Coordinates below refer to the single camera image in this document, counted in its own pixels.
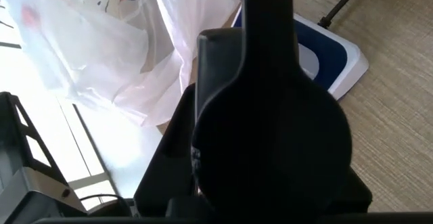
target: beige carpet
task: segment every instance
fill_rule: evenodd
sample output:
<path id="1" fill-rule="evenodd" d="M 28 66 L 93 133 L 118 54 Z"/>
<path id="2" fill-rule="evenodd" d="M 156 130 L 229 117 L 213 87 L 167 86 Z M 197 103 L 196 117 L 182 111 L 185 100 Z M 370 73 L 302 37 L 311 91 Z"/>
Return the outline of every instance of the beige carpet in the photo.
<path id="1" fill-rule="evenodd" d="M 318 21 L 338 0 L 294 0 Z M 433 0 L 351 0 L 330 30 L 370 69 L 342 99 L 370 211 L 433 210 Z"/>

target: black plastic object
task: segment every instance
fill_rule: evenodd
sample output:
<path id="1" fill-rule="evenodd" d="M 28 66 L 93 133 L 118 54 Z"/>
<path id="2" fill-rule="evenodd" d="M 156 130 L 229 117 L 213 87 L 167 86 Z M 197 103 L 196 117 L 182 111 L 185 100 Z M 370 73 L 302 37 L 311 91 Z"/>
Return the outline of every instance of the black plastic object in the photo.
<path id="1" fill-rule="evenodd" d="M 228 220 L 226 223 L 247 223 L 248 219 L 241 221 Z M 370 213 L 324 216 L 317 220 L 317 224 L 382 224 L 382 223 L 408 223 L 408 224 L 431 224 L 433 222 L 432 212 L 402 212 L 402 213 Z M 142 224 L 205 224 L 212 223 L 198 219 L 185 218 L 143 218 L 131 217 L 78 217 L 78 218 L 52 218 L 41 219 L 34 224 L 106 224 L 106 223 L 142 223 Z M 306 223 L 302 220 L 292 223 Z"/>
<path id="2" fill-rule="evenodd" d="M 326 208 L 326 215 L 367 213 L 373 201 L 370 189 L 362 182 L 353 169 L 349 170 L 346 184 L 338 196 Z"/>
<path id="3" fill-rule="evenodd" d="M 33 158 L 27 137 L 33 138 L 39 144 L 50 166 Z M 43 217 L 86 215 L 44 193 L 29 189 L 33 183 L 29 179 L 32 176 L 26 175 L 25 169 L 42 173 L 60 182 L 68 190 L 63 174 L 18 97 L 2 92 L 0 93 L 0 223 L 31 223 Z"/>
<path id="4" fill-rule="evenodd" d="M 239 70 L 242 58 L 242 29 L 217 28 L 198 36 L 198 72 L 196 118 L 203 106 L 225 86 Z"/>
<path id="5" fill-rule="evenodd" d="M 222 218 L 316 219 L 350 169 L 346 117 L 299 66 L 292 0 L 243 0 L 242 11 L 240 67 L 194 129 L 196 181 Z"/>
<path id="6" fill-rule="evenodd" d="M 194 98 L 195 85 L 190 85 L 134 194 L 137 210 L 144 217 L 163 217 L 171 198 L 195 194 L 190 154 Z"/>
<path id="7" fill-rule="evenodd" d="M 20 113 L 25 120 L 21 122 Z M 36 140 L 50 166 L 34 159 L 27 136 Z M 0 192 L 12 176 L 23 166 L 28 166 L 52 179 L 68 185 L 62 172 L 39 136 L 20 100 L 8 92 L 0 93 Z"/>
<path id="8" fill-rule="evenodd" d="M 196 115 L 236 76 L 241 63 L 242 29 L 206 30 L 198 37 L 198 81 L 196 83 Z M 326 208 L 325 214 L 366 213 L 372 201 L 368 187 L 352 170 L 342 191 Z"/>

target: cable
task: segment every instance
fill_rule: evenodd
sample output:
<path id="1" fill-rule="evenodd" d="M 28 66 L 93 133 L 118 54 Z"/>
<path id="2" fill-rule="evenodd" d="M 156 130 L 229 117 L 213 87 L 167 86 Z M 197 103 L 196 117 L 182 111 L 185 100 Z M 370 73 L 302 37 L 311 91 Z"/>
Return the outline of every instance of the cable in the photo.
<path id="1" fill-rule="evenodd" d="M 81 198 L 80 201 L 88 200 L 88 199 L 91 199 L 91 198 L 100 198 L 100 197 L 115 197 L 115 198 L 117 198 L 120 202 L 122 202 L 124 204 L 124 207 L 129 212 L 129 216 L 133 217 L 133 212 L 132 212 L 131 208 L 129 207 L 128 202 L 122 196 L 118 196 L 116 194 L 93 194 L 93 195 Z"/>
<path id="2" fill-rule="evenodd" d="M 320 22 L 317 23 L 317 25 L 327 29 L 332 23 L 332 18 L 334 18 L 334 16 L 344 7 L 344 5 L 346 5 L 348 1 L 349 0 L 340 0 L 337 5 L 335 5 L 335 7 L 328 13 L 328 15 L 320 19 Z"/>

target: white plastic bag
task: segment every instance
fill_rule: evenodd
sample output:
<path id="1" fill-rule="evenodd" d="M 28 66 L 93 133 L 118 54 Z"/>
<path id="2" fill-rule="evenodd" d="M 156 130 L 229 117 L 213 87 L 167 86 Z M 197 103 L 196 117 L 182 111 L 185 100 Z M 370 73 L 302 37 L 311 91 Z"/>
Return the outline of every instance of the white plastic bag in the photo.
<path id="1" fill-rule="evenodd" d="M 196 37 L 240 0 L 1 0 L 45 86 L 150 126 L 172 116 Z"/>

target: black cable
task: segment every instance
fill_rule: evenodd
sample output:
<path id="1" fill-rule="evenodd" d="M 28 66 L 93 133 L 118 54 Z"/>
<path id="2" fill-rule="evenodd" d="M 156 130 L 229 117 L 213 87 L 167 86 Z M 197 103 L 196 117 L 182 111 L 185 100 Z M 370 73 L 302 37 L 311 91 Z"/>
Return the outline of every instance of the black cable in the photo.
<path id="1" fill-rule="evenodd" d="M 328 13 L 328 15 L 320 19 L 320 22 L 317 23 L 317 25 L 327 29 L 331 25 L 334 16 L 344 7 L 344 5 L 346 5 L 348 1 L 349 0 L 340 0 L 337 5 Z"/>
<path id="2" fill-rule="evenodd" d="M 128 202 L 122 196 L 118 196 L 116 194 L 93 194 L 93 195 L 81 198 L 80 201 L 88 200 L 88 199 L 91 199 L 91 198 L 100 198 L 100 197 L 114 197 L 114 198 L 117 198 L 120 202 L 122 202 L 124 204 L 124 207 L 129 211 L 129 216 L 133 217 L 133 212 L 132 212 L 131 208 L 129 207 Z"/>

